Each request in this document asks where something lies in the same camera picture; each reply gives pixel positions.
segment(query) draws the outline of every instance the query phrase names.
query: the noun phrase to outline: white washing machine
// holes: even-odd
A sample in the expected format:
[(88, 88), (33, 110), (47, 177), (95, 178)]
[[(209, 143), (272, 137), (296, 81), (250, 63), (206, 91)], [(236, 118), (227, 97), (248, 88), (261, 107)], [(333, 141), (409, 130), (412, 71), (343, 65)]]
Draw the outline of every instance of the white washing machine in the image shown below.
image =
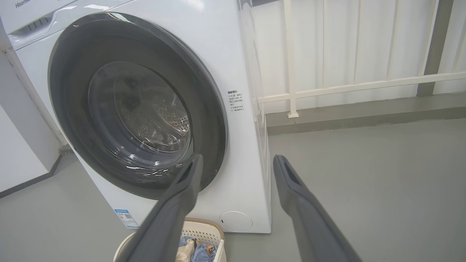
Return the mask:
[(270, 233), (249, 1), (6, 0), (0, 16), (37, 93), (127, 227), (139, 227), (200, 153), (202, 190), (189, 216)]

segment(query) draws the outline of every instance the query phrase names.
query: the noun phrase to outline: white metal railing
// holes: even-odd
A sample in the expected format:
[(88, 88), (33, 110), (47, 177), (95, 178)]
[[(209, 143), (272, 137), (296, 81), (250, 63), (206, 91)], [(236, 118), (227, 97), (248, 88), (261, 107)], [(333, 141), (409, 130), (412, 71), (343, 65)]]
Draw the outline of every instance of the white metal railing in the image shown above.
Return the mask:
[(421, 62), (421, 66), (419, 67), (418, 76), (413, 77), (405, 77), (405, 78), (398, 78), (392, 79), (391, 72), (392, 72), (392, 61), (393, 61), (393, 50), (394, 45), (396, 43), (396, 36), (399, 28), (398, 22), (398, 13), (399, 13), (399, 0), (395, 0), (395, 12), (393, 16), (393, 27), (391, 32), (391, 41), (390, 41), (390, 50), (389, 50), (389, 59), (387, 64), (387, 71), (385, 80), (381, 81), (374, 81), (374, 82), (366, 82), (366, 83), (359, 83), (358, 77), (360, 75), (360, 70), (358, 66), (358, 53), (359, 50), (359, 43), (360, 43), (360, 22), (361, 22), (361, 9), (363, 8), (364, 0), (359, 0), (358, 2), (358, 16), (357, 16), (357, 31), (356, 31), (356, 56), (354, 62), (354, 75), (353, 75), (353, 83), (348, 85), (341, 85), (341, 86), (332, 86), (326, 87), (325, 84), (325, 69), (326, 69), (326, 32), (327, 32), (327, 1), (323, 0), (323, 60), (322, 60), (322, 86), (318, 89), (306, 90), (306, 91), (296, 91), (296, 79), (295, 79), (295, 54), (294, 54), (294, 35), (293, 35), (293, 24), (292, 24), (292, 12), (291, 12), (291, 0), (283, 0), (284, 4), (284, 18), (285, 18), (285, 30), (286, 30), (286, 46), (287, 46), (287, 59), (288, 59), (288, 93), (285, 94), (278, 94), (272, 96), (266, 96), (260, 98), (260, 102), (268, 103), (268, 102), (275, 102), (275, 101), (283, 101), (289, 100), (290, 101), (290, 112), (288, 113), (289, 118), (299, 117), (298, 112), (296, 111), (296, 100), (298, 98), (303, 97), (315, 97), (321, 95), (328, 95), (328, 94), (336, 94), (336, 93), (344, 93), (344, 92), (351, 92), (351, 91), (359, 91), (359, 90), (369, 90), (369, 89), (377, 89), (383, 87), (391, 87), (391, 86), (401, 86), (401, 85), (410, 85), (410, 84), (420, 84), (420, 83), (430, 83), (430, 82), (438, 82), (438, 81), (447, 81), (447, 80), (457, 80), (457, 79), (465, 79), (466, 78), (466, 71), (458, 72), (458, 63), (459, 58), (462, 56), (464, 52), (463, 43), (465, 38), (466, 32), (466, 19), (463, 25), (461, 37), (459, 40), (459, 44), (456, 50), (455, 59), (453, 63), (453, 71), (450, 73), (442, 73), (442, 74), (433, 74), (433, 75), (424, 75), (425, 67), (427, 64), (427, 57), (429, 54), (429, 48), (431, 45), (432, 40), (432, 33), (434, 30), (435, 19), (437, 15), (437, 9), (439, 6), (439, 0), (435, 0), (435, 3), (432, 7), (432, 20), (429, 28), (429, 36), (426, 40), (425, 45), (425, 53), (423, 60)]

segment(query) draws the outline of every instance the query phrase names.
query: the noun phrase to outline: brand logo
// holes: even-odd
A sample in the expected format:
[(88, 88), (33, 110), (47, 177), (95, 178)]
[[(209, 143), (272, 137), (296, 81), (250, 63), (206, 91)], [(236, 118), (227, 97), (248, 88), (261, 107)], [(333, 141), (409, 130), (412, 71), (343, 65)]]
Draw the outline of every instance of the brand logo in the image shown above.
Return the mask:
[(27, 2), (29, 2), (30, 0), (24, 0), (24, 1), (21, 1), (21, 2), (17, 2), (16, 3), (16, 8), (18, 7), (21, 7), (22, 5), (26, 4)]

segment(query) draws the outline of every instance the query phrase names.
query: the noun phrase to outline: gray floor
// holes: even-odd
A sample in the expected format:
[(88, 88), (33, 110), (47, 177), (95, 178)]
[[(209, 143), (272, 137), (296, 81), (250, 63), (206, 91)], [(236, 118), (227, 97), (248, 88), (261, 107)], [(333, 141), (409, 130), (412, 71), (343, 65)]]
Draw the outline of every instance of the gray floor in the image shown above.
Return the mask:
[[(466, 120), (269, 137), (366, 261), (466, 261)], [(299, 261), (272, 184), (272, 234), (226, 234), (229, 262)], [(111, 261), (126, 229), (74, 156), (0, 199), (0, 261)]]

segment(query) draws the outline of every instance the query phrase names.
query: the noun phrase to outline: white plastic basket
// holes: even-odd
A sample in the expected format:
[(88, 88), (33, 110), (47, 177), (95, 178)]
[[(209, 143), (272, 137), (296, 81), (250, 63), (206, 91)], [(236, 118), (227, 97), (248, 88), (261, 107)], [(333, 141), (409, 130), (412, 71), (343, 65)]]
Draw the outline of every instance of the white plastic basket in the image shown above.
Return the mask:
[[(127, 236), (115, 252), (113, 262), (115, 262), (120, 255), (121, 250), (134, 233)], [(186, 218), (181, 231), (181, 237), (190, 236), (197, 239), (199, 242), (208, 245), (218, 246), (217, 253), (213, 262), (226, 262), (226, 254), (224, 248), (225, 234), (222, 228), (216, 223), (197, 218)]]

